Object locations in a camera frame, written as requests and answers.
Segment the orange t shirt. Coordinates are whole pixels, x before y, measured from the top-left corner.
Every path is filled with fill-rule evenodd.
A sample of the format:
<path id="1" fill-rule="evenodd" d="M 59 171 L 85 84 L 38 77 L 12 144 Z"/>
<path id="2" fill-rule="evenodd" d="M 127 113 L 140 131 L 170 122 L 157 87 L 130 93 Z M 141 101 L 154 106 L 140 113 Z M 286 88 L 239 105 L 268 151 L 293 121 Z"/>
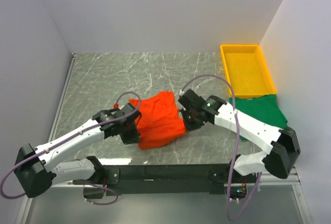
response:
<path id="1" fill-rule="evenodd" d="M 142 100 L 139 111 L 142 117 L 136 125 L 140 133 L 138 147 L 142 150 L 165 146 L 187 133 L 173 92 L 161 91 Z"/>

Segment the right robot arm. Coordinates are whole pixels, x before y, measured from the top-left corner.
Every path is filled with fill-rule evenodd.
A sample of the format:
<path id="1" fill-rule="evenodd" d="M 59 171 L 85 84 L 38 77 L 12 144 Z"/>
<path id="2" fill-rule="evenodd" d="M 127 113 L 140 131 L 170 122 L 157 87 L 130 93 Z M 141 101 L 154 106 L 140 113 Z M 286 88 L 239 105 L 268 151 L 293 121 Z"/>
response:
<path id="1" fill-rule="evenodd" d="M 258 146 L 261 151 L 250 155 L 237 155 L 227 176 L 239 182 L 244 176 L 268 172 L 280 178 L 288 178 L 299 155 L 297 134 L 291 127 L 281 129 L 259 121 L 216 96 L 207 99 L 188 90 L 179 98 L 181 113 L 187 131 L 201 128 L 205 123 L 226 128 Z"/>

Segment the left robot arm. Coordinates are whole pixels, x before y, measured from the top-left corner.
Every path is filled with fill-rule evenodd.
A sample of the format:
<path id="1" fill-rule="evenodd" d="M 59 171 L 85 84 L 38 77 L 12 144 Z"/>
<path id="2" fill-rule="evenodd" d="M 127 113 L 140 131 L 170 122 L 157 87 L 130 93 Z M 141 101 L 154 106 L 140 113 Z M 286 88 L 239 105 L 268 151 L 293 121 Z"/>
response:
<path id="1" fill-rule="evenodd" d="M 51 186 L 66 181 L 103 183 L 107 174 L 95 156 L 66 162 L 70 155 L 109 137 L 120 136 L 124 144 L 140 142 L 136 121 L 141 112 L 131 103 L 121 108 L 101 110 L 84 124 L 49 143 L 19 149 L 14 174 L 28 198 L 37 197 Z"/>

